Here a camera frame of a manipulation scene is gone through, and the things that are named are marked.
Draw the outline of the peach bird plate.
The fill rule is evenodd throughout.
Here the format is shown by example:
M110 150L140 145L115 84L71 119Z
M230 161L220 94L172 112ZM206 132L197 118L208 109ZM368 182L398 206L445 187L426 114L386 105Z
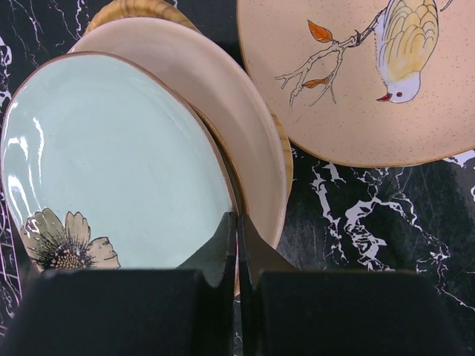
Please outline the peach bird plate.
M290 139L355 167L474 148L472 1L239 1L246 70Z

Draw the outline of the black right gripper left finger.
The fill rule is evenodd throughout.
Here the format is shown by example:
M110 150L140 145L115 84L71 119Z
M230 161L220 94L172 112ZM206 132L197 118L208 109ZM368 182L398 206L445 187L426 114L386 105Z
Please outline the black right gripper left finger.
M49 271L24 297L3 355L230 355L237 221L175 269Z

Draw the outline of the mint green flower plate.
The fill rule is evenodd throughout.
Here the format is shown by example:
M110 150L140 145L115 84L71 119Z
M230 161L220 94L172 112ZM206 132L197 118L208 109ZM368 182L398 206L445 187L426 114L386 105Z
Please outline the mint green flower plate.
M35 69L4 115L1 180L37 271L176 268L236 209L206 126L156 76L107 53Z

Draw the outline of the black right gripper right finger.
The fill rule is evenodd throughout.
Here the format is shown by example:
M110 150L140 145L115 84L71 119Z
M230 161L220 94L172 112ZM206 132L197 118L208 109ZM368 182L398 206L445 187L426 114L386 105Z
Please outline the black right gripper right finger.
M432 285L409 271L300 271L239 219L245 355L461 355Z

